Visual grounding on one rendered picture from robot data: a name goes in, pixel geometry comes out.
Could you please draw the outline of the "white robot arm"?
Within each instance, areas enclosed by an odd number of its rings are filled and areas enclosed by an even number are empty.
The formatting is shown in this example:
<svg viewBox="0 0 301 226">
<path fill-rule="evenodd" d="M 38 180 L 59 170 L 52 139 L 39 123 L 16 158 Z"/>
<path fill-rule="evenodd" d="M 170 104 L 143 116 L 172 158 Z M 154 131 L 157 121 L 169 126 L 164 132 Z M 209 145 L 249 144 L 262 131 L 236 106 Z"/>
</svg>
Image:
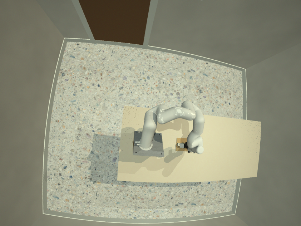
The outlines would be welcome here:
<svg viewBox="0 0 301 226">
<path fill-rule="evenodd" d="M 138 143 L 139 148 L 144 151 L 150 150 L 153 146 L 151 142 L 157 128 L 157 122 L 165 124 L 177 118 L 193 120 L 193 130 L 187 137 L 187 144 L 180 143 L 180 148 L 189 147 L 193 153 L 202 154 L 204 148 L 203 139 L 200 135 L 203 133 L 205 119 L 202 111 L 188 100 L 184 101 L 181 107 L 168 108 L 168 106 L 161 104 L 148 110 L 144 117 L 142 137 L 135 143 Z"/>
</svg>

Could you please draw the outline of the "tan flat mat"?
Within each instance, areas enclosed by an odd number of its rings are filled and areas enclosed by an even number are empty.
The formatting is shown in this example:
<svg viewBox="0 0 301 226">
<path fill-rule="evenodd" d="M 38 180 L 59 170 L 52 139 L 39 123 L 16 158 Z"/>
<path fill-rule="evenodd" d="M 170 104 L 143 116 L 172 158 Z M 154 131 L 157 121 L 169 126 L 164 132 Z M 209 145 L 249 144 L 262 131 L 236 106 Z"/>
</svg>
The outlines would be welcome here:
<svg viewBox="0 0 301 226">
<path fill-rule="evenodd" d="M 176 142 L 176 151 L 188 151 L 186 148 L 180 148 L 180 146 L 177 146 L 177 143 L 186 143 L 187 138 L 177 138 Z"/>
</svg>

